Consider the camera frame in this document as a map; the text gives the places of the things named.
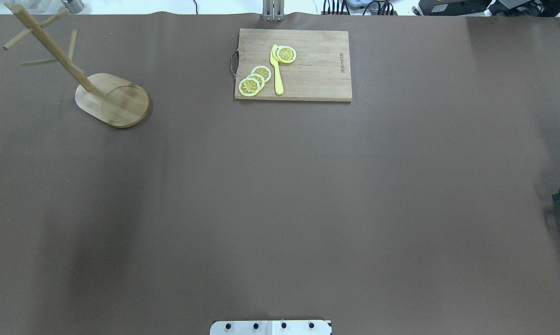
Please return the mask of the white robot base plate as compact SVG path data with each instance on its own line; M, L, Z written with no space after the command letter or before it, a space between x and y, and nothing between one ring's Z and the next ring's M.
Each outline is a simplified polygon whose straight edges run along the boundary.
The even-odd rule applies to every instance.
M332 335L329 320L235 320L218 321L210 335Z

